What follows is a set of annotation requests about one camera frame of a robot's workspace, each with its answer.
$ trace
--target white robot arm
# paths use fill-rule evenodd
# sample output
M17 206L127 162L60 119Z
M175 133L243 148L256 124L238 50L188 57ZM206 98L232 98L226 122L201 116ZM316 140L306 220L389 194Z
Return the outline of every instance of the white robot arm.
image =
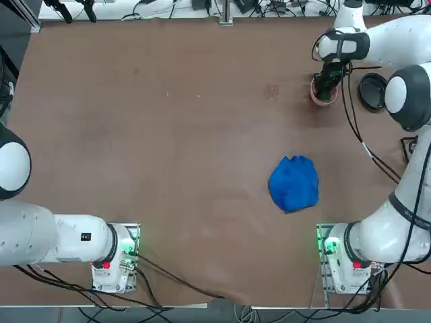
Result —
M91 262L93 288L134 290L137 259L129 252L137 251L139 226L108 224L91 215L54 215L44 207L5 201L27 185L31 166L26 144L0 124L0 266Z
M400 183L383 205L357 223L338 223L325 248L337 293L356 293L370 276L371 262L399 262L420 185L425 154L431 145L431 17L411 15L366 29L362 2L346 0L329 30L315 46L324 62L314 76L312 95L330 100L351 61L395 70L386 92L389 114L406 131L419 131L418 144ZM431 168L404 261L421 260L431 248Z

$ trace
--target crumpled blue towel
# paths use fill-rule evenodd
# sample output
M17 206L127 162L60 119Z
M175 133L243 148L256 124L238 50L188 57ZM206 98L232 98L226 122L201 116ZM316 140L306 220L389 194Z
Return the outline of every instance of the crumpled blue towel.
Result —
M269 178L269 193L285 212L313 206L319 200L319 179L313 162L304 156L284 157Z

